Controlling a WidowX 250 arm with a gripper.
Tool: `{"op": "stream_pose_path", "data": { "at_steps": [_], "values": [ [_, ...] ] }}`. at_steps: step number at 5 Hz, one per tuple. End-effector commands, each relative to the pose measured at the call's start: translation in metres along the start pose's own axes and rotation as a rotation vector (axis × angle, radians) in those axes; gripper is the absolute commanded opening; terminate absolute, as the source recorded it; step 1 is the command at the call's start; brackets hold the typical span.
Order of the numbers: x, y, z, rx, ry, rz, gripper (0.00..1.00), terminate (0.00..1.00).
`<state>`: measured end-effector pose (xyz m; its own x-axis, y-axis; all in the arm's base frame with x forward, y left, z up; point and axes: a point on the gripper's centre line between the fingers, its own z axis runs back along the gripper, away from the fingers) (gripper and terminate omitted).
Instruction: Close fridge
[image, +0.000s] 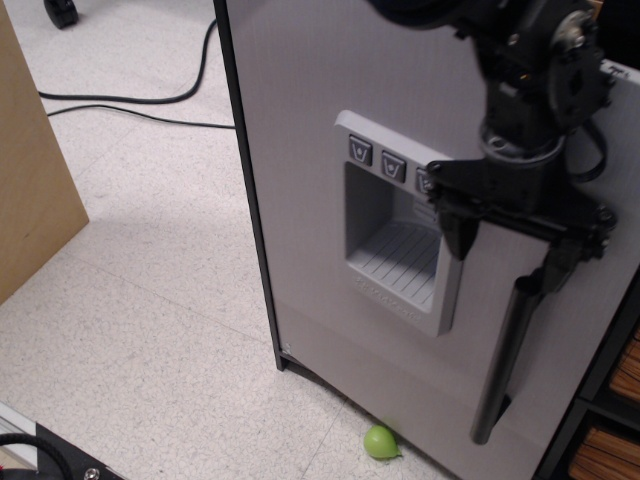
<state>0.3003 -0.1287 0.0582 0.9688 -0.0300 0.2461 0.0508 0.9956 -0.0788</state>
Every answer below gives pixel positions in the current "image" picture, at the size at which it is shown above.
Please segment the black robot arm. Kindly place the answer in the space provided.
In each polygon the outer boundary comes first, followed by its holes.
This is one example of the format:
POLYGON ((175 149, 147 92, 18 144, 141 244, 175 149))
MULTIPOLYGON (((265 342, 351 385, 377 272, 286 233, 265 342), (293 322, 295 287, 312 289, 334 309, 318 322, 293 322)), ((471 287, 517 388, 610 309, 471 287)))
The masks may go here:
POLYGON ((537 298, 559 291, 578 263, 603 255, 616 216, 582 193, 606 161, 572 173, 566 141, 584 130, 600 153, 593 122, 614 78, 601 68, 598 25, 586 1, 378 1, 395 24, 449 26, 473 42, 487 88, 480 127, 483 157, 433 161, 420 185, 435 206, 451 254, 464 259, 481 222, 544 240, 542 265, 515 287, 537 298))

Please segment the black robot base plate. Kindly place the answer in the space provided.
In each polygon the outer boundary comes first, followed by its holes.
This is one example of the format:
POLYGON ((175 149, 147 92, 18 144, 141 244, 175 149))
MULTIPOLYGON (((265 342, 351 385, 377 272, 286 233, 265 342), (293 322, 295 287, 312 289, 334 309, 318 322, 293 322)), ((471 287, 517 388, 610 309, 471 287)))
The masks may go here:
POLYGON ((2 479, 126 479, 38 423, 34 433, 2 432, 1 448, 27 464, 22 468, 1 465, 2 479))

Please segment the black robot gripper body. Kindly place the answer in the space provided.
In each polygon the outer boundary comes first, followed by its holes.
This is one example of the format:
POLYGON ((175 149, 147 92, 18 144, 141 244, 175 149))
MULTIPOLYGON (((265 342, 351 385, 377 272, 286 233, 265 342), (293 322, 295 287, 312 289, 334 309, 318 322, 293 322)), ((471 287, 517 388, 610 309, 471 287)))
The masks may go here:
POLYGON ((563 137, 537 149, 488 137, 481 147, 481 159, 427 164, 428 197, 437 216, 450 211, 549 244, 576 240, 582 261, 604 255, 616 215, 576 187, 563 137))

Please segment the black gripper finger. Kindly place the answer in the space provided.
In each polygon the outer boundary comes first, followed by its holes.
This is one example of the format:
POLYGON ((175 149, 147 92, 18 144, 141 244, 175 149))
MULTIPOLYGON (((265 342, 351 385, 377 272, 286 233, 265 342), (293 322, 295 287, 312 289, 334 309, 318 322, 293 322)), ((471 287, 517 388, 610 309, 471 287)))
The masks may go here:
POLYGON ((475 242, 480 221, 450 211, 440 211, 438 221, 452 256, 465 260, 475 242))
POLYGON ((559 292, 583 260, 583 246, 576 240, 551 243, 542 264, 531 274, 536 295, 559 292))

